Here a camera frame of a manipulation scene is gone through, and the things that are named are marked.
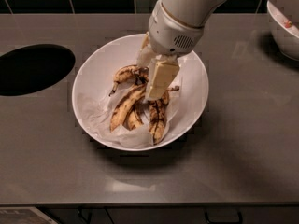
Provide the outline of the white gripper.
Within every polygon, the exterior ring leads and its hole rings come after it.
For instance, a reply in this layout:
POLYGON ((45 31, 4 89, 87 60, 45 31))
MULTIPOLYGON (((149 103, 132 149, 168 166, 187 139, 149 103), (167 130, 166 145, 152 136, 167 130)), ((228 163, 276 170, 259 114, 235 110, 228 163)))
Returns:
POLYGON ((203 33, 203 28, 188 27, 176 21, 167 13, 162 0, 157 1, 136 59, 138 66, 149 69, 147 100, 154 101, 163 96, 179 72, 177 56, 190 53, 203 33))

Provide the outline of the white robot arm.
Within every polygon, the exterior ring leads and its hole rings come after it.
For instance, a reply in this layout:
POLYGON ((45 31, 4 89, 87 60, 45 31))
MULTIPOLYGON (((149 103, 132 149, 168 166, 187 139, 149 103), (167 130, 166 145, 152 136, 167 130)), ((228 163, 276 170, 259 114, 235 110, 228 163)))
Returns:
MULTIPOLYGON (((146 98, 160 99, 178 74, 178 58, 192 52, 211 14, 227 0, 158 0, 137 62, 149 66, 146 98)), ((299 0, 268 0, 294 25, 299 0)))

